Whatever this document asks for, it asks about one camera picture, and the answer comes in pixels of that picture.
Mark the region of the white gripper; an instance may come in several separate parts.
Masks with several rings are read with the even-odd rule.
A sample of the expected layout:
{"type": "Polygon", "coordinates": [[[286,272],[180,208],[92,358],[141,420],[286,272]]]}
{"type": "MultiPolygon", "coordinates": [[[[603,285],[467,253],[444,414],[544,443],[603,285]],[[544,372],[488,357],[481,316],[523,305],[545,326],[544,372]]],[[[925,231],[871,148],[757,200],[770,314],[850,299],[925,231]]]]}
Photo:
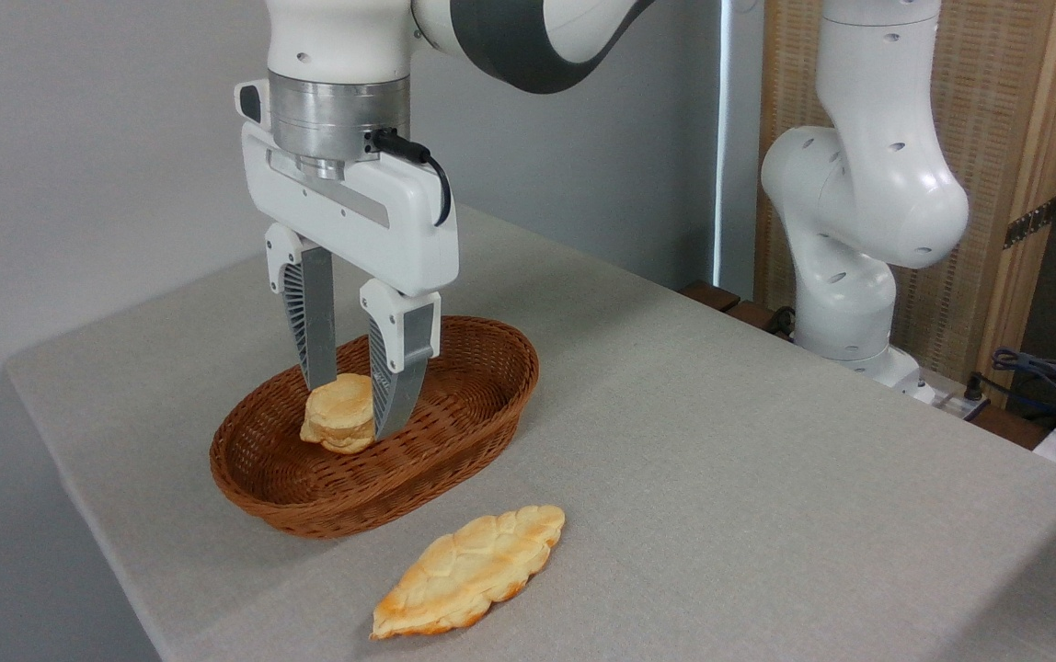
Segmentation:
{"type": "Polygon", "coordinates": [[[306,387],[338,378],[331,253],[377,278],[360,296],[375,438],[388,439],[413,415],[429,360],[441,353],[441,296],[431,291],[458,276],[456,214],[436,223],[441,181],[390,154],[347,164],[342,179],[310,177],[254,122],[243,124],[242,148],[250,196],[278,222],[266,232],[269,284],[284,302],[306,387]]]}

